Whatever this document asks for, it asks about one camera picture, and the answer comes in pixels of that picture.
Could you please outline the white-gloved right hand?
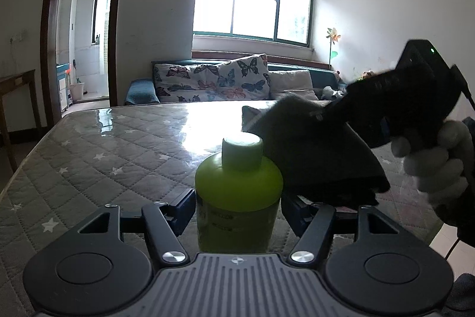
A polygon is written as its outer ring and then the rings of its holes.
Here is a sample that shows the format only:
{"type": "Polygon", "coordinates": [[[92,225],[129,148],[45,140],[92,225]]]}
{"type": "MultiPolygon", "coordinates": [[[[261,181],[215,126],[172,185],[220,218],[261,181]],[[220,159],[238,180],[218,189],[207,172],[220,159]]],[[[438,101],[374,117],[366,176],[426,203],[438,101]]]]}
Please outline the white-gloved right hand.
{"type": "Polygon", "coordinates": [[[391,150],[433,208],[459,199],[474,180],[474,144],[465,123],[443,123],[427,150],[413,150],[405,138],[393,140],[391,150]]]}

